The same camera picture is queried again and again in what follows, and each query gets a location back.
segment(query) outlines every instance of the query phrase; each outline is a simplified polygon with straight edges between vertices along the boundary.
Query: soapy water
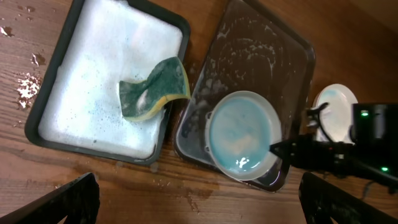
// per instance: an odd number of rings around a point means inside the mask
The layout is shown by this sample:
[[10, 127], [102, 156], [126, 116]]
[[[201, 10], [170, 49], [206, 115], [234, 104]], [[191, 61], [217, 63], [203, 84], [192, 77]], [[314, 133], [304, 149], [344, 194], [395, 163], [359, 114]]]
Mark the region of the soapy water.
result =
[[30, 60], [36, 66], [45, 65], [45, 58], [41, 54], [33, 54]]
[[19, 94], [17, 104], [19, 109], [30, 108], [33, 104], [33, 101], [36, 99], [36, 96], [40, 90], [40, 86], [42, 85], [42, 79], [34, 74], [30, 73], [22, 73], [20, 75], [24, 75], [25, 79], [18, 79], [18, 88], [16, 91]]
[[270, 127], [263, 110], [248, 98], [226, 101], [210, 125], [213, 157], [235, 174], [252, 172], [269, 151]]
[[12, 28], [11, 27], [0, 27], [0, 32], [2, 35], [5, 35], [6, 37], [12, 37], [14, 34], [12, 34]]
[[27, 12], [34, 12], [34, 11], [36, 11], [36, 9], [35, 9], [34, 7], [32, 7], [32, 6], [26, 6], [25, 9], [26, 9]]

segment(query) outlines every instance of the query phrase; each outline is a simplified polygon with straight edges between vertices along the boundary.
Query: water droplet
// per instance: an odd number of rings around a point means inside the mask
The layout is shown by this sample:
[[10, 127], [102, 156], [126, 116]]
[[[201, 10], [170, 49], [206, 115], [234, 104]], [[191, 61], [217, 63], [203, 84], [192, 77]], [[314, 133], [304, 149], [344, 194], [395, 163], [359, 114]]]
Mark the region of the water droplet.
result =
[[0, 27], [0, 32], [6, 37], [12, 37], [14, 34], [11, 33], [11, 27]]
[[192, 196], [191, 195], [192, 195], [192, 190], [186, 189], [186, 191], [184, 192], [183, 196], [187, 199], [188, 204], [191, 206], [191, 210], [192, 211], [196, 211], [197, 213], [199, 213], [200, 211], [199, 211], [198, 205], [197, 205], [196, 202], [194, 202], [192, 200]]
[[116, 162], [116, 167], [123, 167], [123, 162], [117, 161]]
[[21, 124], [22, 124], [22, 121], [18, 121], [18, 123], [12, 125], [12, 127], [16, 128], [16, 127], [19, 127], [19, 125], [21, 125]]
[[153, 164], [150, 165], [150, 171], [153, 173], [156, 173], [158, 168], [159, 164], [157, 162], [154, 162]]
[[34, 65], [45, 65], [45, 58], [41, 54], [33, 54], [30, 60]]
[[26, 6], [26, 10], [27, 10], [27, 12], [34, 12], [34, 11], [36, 11], [36, 9], [35, 9], [34, 7], [32, 7], [32, 6]]

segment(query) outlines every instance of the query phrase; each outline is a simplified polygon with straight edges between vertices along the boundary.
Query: sponge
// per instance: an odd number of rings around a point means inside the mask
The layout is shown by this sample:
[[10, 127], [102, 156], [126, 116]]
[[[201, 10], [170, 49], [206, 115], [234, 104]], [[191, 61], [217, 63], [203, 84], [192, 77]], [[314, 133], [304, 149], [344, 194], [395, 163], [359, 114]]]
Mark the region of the sponge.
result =
[[119, 82], [122, 115], [130, 121], [155, 116], [169, 101], [190, 99], [187, 73], [178, 57], [159, 62], [148, 79], [140, 83]]

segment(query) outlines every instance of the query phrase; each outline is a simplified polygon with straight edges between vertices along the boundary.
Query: green led light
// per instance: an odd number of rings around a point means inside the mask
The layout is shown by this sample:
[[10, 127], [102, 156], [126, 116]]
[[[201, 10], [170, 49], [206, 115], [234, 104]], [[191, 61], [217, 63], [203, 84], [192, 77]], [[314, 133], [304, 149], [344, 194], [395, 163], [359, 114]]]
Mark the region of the green led light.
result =
[[361, 116], [368, 116], [369, 112], [367, 110], [362, 110], [361, 111]]

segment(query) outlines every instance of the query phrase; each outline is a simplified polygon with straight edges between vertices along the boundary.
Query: wood grain surface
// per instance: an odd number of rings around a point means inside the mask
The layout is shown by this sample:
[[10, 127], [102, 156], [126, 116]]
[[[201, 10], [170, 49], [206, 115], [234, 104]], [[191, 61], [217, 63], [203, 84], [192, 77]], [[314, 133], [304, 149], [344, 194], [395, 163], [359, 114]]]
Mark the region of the wood grain surface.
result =
[[[195, 83], [227, 1], [154, 2], [190, 23], [184, 64]], [[395, 33], [348, 0], [261, 2], [314, 46], [317, 65], [308, 103], [332, 83], [348, 86], [359, 102], [397, 101]], [[171, 132], [181, 108], [174, 108], [157, 168], [33, 146], [24, 136], [29, 109], [17, 110], [17, 80], [28, 72], [44, 75], [71, 3], [0, 0], [0, 26], [14, 35], [0, 36], [0, 216], [93, 172], [100, 187], [98, 223], [305, 223], [298, 197], [302, 170], [291, 169], [284, 188], [268, 194], [178, 158]], [[40, 53], [45, 65], [32, 64], [32, 53]], [[332, 176], [328, 181], [355, 197], [368, 182]], [[398, 218], [398, 198], [385, 187], [372, 185], [364, 201]]]

